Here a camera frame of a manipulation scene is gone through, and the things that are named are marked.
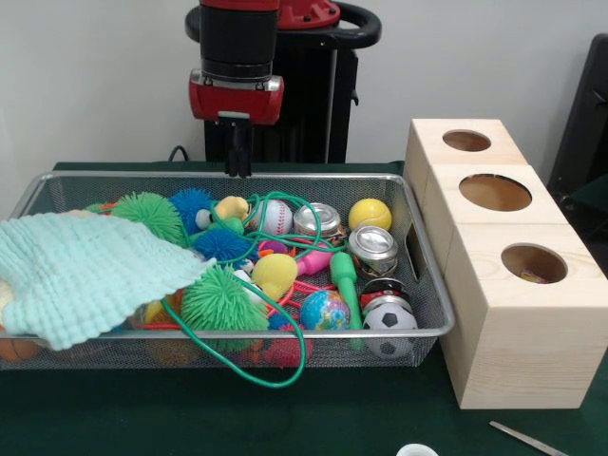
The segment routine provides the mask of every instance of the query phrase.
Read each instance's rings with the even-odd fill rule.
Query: white cup
[[[397,456],[439,456],[428,446],[419,444],[405,445],[399,450]]]

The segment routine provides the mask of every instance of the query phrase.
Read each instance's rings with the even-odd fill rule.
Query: wooden box
[[[437,164],[527,164],[501,121],[414,119],[409,129],[405,178],[417,198],[426,193]]]
[[[568,223],[529,165],[439,164],[430,169],[420,200],[442,271],[457,224]]]
[[[462,409],[580,406],[608,343],[608,281],[569,225],[459,224],[445,278]]]

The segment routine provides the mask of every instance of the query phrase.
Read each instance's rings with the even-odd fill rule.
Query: scissors
[[[566,453],[562,453],[561,451],[558,451],[552,448],[551,446],[544,444],[543,442],[539,442],[538,440],[533,439],[532,437],[522,434],[517,430],[513,430],[510,427],[501,425],[500,423],[496,423],[495,421],[490,421],[489,424],[493,428],[501,430],[505,434],[508,434],[511,437],[515,437],[516,439],[521,440],[525,444],[529,444],[531,447],[534,447],[535,449],[544,454],[548,454],[549,456],[568,456]]]

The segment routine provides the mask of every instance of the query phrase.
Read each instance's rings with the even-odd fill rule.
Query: green toy
[[[252,302],[230,266],[212,267],[185,289],[181,318],[194,331],[266,331],[266,306]],[[215,339],[207,342],[216,350],[240,352],[254,341]]]
[[[161,195],[148,192],[126,195],[116,203],[112,215],[143,223],[157,238],[186,246],[180,213],[171,201]]]

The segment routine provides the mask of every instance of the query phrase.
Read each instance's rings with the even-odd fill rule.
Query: metal mesh basket
[[[155,192],[167,197],[177,191],[198,187],[214,198],[228,195],[247,197],[280,190],[309,201],[335,207],[343,220],[362,198],[377,198],[393,215],[391,234],[399,243],[399,265],[394,276],[408,288],[409,302],[418,330],[305,331],[311,344],[307,367],[416,367],[425,359],[438,336],[453,326],[453,313],[441,275],[433,258],[422,218],[408,185],[398,176],[385,174],[256,175],[231,179],[212,173],[54,172],[35,180],[19,201],[12,216],[81,209],[96,202],[115,201],[132,192]],[[317,286],[330,284],[329,273],[313,277]],[[365,285],[359,280],[357,289]],[[248,349],[224,353],[242,367],[275,367],[272,353],[298,350],[288,332],[197,332],[208,343],[220,339],[251,341]],[[66,351],[42,348],[30,359],[18,359],[25,337],[0,332],[17,359],[2,356],[0,369],[137,369],[201,368],[220,363],[198,349],[177,331],[123,331],[109,333]],[[364,340],[353,348],[351,339]]]

